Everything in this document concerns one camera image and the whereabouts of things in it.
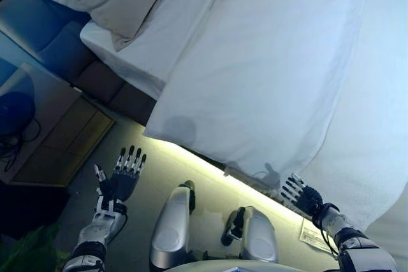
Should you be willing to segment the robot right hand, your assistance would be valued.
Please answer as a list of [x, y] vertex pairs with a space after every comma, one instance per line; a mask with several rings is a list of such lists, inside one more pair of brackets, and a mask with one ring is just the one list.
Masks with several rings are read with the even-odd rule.
[[292, 173], [280, 188], [280, 195], [303, 214], [313, 217], [323, 206], [320, 193]]

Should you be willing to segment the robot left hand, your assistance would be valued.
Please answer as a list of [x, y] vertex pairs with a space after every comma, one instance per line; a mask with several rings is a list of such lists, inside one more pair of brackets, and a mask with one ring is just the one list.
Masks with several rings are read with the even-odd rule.
[[129, 149], [121, 148], [110, 177], [99, 165], [94, 164], [93, 169], [99, 184], [98, 194], [108, 201], [127, 201], [141, 177], [146, 160], [147, 155], [142, 153], [142, 149], [135, 149], [135, 146], [131, 145]]

